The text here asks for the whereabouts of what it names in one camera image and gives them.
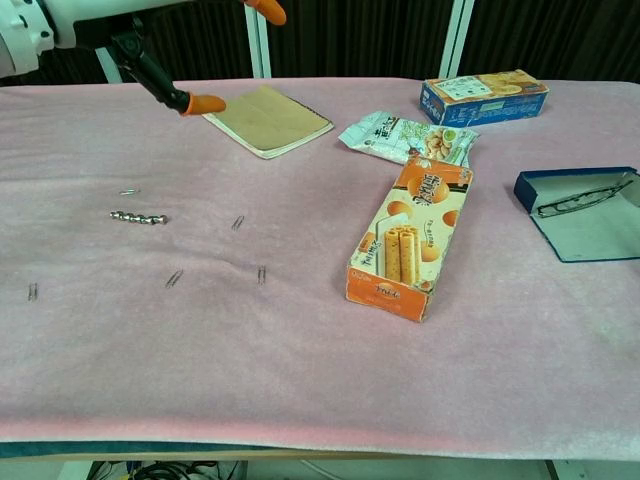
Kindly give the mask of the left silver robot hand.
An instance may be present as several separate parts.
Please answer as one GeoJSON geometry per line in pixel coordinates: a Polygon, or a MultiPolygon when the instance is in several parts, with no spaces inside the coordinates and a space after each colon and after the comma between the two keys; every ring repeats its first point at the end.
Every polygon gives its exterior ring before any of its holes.
{"type": "Polygon", "coordinates": [[[182,116],[222,112],[224,100],[177,89],[165,70],[145,52],[145,24],[178,6],[178,1],[46,1],[58,48],[102,48],[113,53],[155,99],[182,116]]]}

